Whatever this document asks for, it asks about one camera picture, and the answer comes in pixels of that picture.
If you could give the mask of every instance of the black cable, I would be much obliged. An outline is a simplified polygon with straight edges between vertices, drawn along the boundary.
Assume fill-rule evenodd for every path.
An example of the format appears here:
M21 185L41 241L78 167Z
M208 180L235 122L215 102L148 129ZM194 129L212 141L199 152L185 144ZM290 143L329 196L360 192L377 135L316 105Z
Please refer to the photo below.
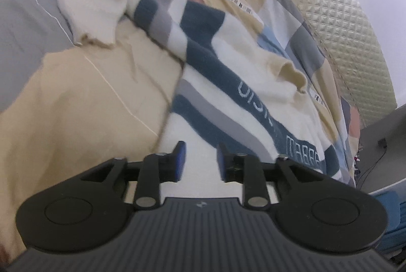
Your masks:
M386 151L387 151L387 150L388 150L388 148L385 147L385 152L383 152L382 156L381 156L371 167L369 167L367 170L365 170L364 173L361 175L361 177L359 178L359 180L361 180L361 178L368 172L368 170L370 170L370 169L372 168L372 169L370 170L370 172L365 176L365 178L364 178L364 180L363 180L361 186L359 187L359 189L362 189L362 187L363 187L363 185L364 185L364 183L365 183L365 180L368 178L369 174L370 174L370 173L373 171L373 169L376 167L377 163L378 163L378 162L383 158L383 156L386 154Z

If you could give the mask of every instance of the white string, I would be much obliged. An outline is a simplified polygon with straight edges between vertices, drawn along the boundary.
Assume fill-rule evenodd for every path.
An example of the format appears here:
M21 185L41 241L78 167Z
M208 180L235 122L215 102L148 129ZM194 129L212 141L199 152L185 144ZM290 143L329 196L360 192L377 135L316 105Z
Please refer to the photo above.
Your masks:
M70 41L70 43L72 44L72 46L75 46L74 43L72 42L72 40L70 39L68 33L66 33L66 31L64 30L64 28L62 27L62 25L60 24L59 20L52 16L48 11L46 11L44 9L44 7L39 4L38 0L35 0L35 2L37 2L38 6L40 8L42 8L42 10L44 10L46 12L46 14L48 14L48 16L52 17L53 19L56 20L56 22L58 23L60 29L62 29L62 31L65 33L66 37L68 38L68 40ZM101 78L104 80L104 82L107 83L107 85L111 88L111 90L114 92L114 94L116 95L116 97L119 99L119 101L121 102L121 104L124 106L124 108L127 110L127 112L133 116L133 118L135 118L136 120L138 120L139 122L141 122L141 124L143 124L150 132L152 132L156 137L158 137L157 133L155 133L155 131L153 131L150 127L148 127L142 120L140 120L136 115L134 115L130 109L127 107L127 105L125 104L125 102L121 99L121 97L119 96L119 94L115 91L115 89L113 88L113 86L107 81L107 79L104 77L104 75L102 74L102 72L100 72L100 70L96 67L96 65L89 59L87 58L84 54L83 56L85 57L85 59L95 68L95 70L100 74Z

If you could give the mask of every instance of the quilted headboard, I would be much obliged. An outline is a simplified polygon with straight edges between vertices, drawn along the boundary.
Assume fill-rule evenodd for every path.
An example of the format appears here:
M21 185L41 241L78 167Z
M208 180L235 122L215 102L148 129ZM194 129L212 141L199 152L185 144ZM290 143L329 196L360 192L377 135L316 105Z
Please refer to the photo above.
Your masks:
M357 0L292 0L334 71L344 98L358 108L362 126L396 109L388 67Z

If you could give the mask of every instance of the ribbed gray surface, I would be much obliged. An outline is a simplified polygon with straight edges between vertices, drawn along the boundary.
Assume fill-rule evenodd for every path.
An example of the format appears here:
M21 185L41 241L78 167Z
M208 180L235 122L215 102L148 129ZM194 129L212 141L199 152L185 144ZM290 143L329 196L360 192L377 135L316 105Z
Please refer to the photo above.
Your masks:
M136 213L110 243L76 255L26 251L9 272L391 272L377 252L328 256L285 238L265 213L236 198L168 198Z

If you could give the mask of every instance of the beige fabric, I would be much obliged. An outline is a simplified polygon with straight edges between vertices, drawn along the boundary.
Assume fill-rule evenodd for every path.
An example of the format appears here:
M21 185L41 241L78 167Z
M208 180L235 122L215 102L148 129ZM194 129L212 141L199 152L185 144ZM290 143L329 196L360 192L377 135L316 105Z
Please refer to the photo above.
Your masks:
M181 65L129 20L116 39L112 50L46 55L0 115L0 243L11 259L24 249L14 217L26 198L112 157L141 160L157 144Z
M378 40L357 0L293 0L335 72L348 102L364 125L396 108Z

